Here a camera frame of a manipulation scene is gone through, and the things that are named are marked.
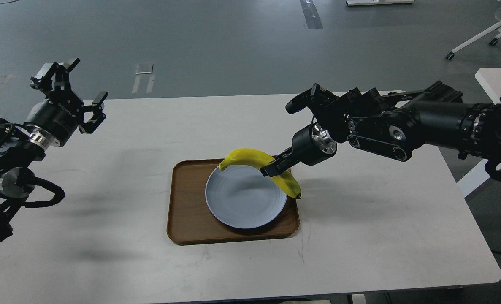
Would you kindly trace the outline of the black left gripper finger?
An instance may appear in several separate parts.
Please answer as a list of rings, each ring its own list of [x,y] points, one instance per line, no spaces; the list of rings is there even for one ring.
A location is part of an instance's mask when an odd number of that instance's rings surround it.
[[[37,75],[30,78],[30,87],[44,94],[44,103],[80,104],[81,99],[71,90],[70,84],[70,72],[80,61],[80,58],[71,58],[63,63],[45,63]]]
[[[84,106],[83,113],[91,112],[92,117],[88,121],[79,124],[80,133],[94,133],[106,119],[107,115],[103,112],[103,103],[108,95],[108,92],[99,92],[90,106]]]

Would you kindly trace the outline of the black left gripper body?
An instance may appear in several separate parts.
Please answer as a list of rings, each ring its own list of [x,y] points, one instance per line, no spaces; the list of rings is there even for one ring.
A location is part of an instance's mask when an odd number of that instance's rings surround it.
[[[23,125],[28,131],[34,128],[46,131],[54,138],[53,145],[62,147],[82,122],[83,112],[77,111],[66,100],[45,99],[33,106]]]

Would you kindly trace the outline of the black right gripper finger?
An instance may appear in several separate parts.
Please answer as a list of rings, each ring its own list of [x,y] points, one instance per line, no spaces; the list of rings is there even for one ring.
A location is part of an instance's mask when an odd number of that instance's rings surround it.
[[[281,154],[274,157],[272,161],[260,168],[263,176],[275,177],[279,176],[287,169],[292,168],[301,162],[302,148],[292,146],[281,152]]]

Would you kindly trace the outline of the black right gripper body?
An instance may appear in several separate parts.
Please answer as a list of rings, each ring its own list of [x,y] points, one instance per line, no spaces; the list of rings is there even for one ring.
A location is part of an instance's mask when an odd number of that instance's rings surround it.
[[[292,146],[285,150],[281,165],[294,166],[303,163],[308,166],[318,164],[335,156],[337,142],[321,125],[307,125],[292,137]]]

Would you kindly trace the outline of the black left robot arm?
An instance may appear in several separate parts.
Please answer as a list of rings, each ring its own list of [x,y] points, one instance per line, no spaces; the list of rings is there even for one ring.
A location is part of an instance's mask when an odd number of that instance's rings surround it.
[[[79,62],[72,58],[44,64],[30,79],[44,100],[22,124],[0,118],[0,243],[13,234],[10,221],[20,208],[44,208],[65,198],[59,185],[37,177],[30,164],[42,161],[49,147],[64,146],[76,130],[94,133],[107,117],[103,112],[107,92],[100,92],[87,106],[72,91],[69,75]]]

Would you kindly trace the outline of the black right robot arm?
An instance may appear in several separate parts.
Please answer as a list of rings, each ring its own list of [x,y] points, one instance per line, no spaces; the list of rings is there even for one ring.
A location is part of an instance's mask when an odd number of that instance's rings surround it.
[[[458,158],[485,158],[489,177],[501,181],[501,98],[499,104],[463,103],[441,81],[403,94],[381,95],[354,88],[337,96],[314,84],[285,106],[289,114],[310,109],[314,122],[292,138],[292,146],[259,170],[281,175],[297,163],[312,166],[333,157],[337,144],[405,162],[424,144],[455,149]]]

